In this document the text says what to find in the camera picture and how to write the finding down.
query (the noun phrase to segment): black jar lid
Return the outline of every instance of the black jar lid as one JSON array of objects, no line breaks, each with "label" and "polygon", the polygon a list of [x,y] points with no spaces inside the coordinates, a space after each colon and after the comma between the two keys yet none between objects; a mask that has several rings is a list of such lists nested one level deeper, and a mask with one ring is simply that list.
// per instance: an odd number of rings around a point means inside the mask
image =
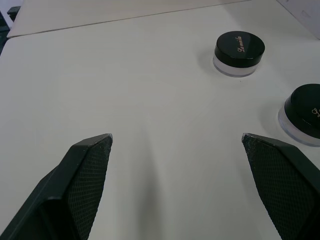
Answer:
[{"label": "black jar lid", "polygon": [[216,41],[215,56],[224,64],[235,68],[257,65],[265,52],[264,42],[245,31],[230,31]]},{"label": "black jar lid", "polygon": [[284,111],[297,129],[320,139],[320,84],[298,87],[285,102]]}]

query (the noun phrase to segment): cosmetic jar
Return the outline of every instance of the cosmetic jar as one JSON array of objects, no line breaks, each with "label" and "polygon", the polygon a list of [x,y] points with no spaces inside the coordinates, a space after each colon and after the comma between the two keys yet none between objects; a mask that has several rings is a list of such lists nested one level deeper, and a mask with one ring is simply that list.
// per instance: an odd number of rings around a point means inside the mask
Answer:
[{"label": "cosmetic jar", "polygon": [[320,147],[320,84],[298,87],[280,109],[278,120],[294,140]]},{"label": "cosmetic jar", "polygon": [[234,78],[249,76],[257,69],[265,52],[264,42],[244,31],[230,31],[216,41],[213,65]]}]

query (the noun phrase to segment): clear plastic jar base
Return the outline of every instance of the clear plastic jar base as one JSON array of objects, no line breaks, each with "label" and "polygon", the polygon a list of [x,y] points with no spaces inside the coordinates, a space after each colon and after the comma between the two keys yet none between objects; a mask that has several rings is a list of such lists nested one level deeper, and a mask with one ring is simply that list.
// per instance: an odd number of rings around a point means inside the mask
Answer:
[{"label": "clear plastic jar base", "polygon": [[221,62],[216,55],[213,57],[213,65],[220,73],[232,78],[244,78],[250,76],[257,69],[257,65],[247,68],[228,66]]},{"label": "clear plastic jar base", "polygon": [[320,147],[320,139],[305,134],[290,122],[286,115],[284,106],[278,113],[278,121],[285,133],[297,142],[310,147]]}]

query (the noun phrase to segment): white tabletop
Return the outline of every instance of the white tabletop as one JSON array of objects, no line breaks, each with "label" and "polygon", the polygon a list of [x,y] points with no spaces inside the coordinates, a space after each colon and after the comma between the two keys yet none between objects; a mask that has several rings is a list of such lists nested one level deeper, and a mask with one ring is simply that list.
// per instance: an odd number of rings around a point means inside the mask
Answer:
[{"label": "white tabletop", "polygon": [[[263,39],[258,70],[211,65],[217,38]],[[0,232],[68,148],[113,134],[90,240],[280,240],[243,133],[319,148],[277,122],[300,85],[319,83],[319,41],[275,0],[198,8],[10,39],[0,57]]]},{"label": "white tabletop", "polygon": [[25,0],[8,38],[241,1]]}]

